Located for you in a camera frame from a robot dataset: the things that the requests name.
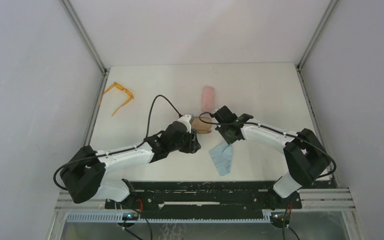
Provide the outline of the brown glasses case red stripe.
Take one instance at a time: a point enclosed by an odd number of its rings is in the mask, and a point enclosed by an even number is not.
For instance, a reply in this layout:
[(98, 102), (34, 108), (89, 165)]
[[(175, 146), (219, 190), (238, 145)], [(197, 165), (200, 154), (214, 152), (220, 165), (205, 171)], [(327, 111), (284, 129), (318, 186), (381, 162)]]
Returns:
[(208, 117), (195, 117), (191, 128), (195, 130), (197, 134), (209, 134), (212, 132), (212, 119)]

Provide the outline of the orange translucent sunglasses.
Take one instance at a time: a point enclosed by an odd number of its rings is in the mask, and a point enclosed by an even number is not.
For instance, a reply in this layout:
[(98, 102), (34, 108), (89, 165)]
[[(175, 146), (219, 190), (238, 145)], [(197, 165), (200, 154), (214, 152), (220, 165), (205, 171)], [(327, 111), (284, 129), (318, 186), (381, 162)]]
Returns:
[(109, 96), (110, 100), (113, 100), (115, 103), (119, 104), (112, 113), (113, 117), (121, 108), (129, 104), (135, 98), (134, 94), (128, 88), (124, 87), (118, 82), (113, 82), (105, 88), (100, 96), (98, 102), (99, 106), (102, 105), (102, 102), (106, 96)]

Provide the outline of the light blue cloth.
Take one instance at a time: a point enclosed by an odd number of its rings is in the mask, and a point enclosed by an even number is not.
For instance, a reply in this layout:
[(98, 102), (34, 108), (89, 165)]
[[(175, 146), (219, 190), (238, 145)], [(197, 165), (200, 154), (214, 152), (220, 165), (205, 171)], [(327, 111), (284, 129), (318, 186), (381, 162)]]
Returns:
[(228, 175), (231, 172), (233, 162), (233, 147), (222, 142), (208, 151), (212, 162), (220, 176)]

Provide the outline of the pink glasses case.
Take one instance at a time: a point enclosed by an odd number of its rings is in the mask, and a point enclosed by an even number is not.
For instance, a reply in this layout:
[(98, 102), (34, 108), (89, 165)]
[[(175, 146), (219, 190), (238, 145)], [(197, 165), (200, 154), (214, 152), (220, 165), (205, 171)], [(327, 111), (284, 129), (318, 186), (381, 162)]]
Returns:
[(216, 92), (212, 86), (205, 86), (202, 90), (201, 110), (212, 112), (215, 109)]

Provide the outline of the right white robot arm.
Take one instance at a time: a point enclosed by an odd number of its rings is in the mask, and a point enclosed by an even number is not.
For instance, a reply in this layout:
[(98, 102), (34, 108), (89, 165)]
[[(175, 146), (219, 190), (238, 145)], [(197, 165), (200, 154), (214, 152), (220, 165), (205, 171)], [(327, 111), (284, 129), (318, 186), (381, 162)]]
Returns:
[(332, 163), (332, 158), (310, 129), (287, 131), (263, 124), (247, 113), (236, 115), (227, 106), (217, 108), (210, 115), (216, 121), (215, 129), (227, 144), (253, 141), (284, 156), (287, 172), (269, 189), (278, 198), (286, 199), (302, 187), (323, 178), (323, 172)]

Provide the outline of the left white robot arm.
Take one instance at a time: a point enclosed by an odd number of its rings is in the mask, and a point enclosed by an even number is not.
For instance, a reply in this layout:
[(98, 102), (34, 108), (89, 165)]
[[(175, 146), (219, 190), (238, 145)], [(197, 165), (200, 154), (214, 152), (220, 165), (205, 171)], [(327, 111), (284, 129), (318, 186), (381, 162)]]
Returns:
[(95, 151), (89, 145), (84, 146), (56, 173), (75, 204), (92, 199), (122, 202), (134, 192), (133, 187), (127, 179), (115, 179), (111, 174), (154, 163), (172, 152), (194, 154), (200, 148), (196, 130), (181, 121), (174, 121), (165, 130), (144, 138), (137, 145), (109, 151)]

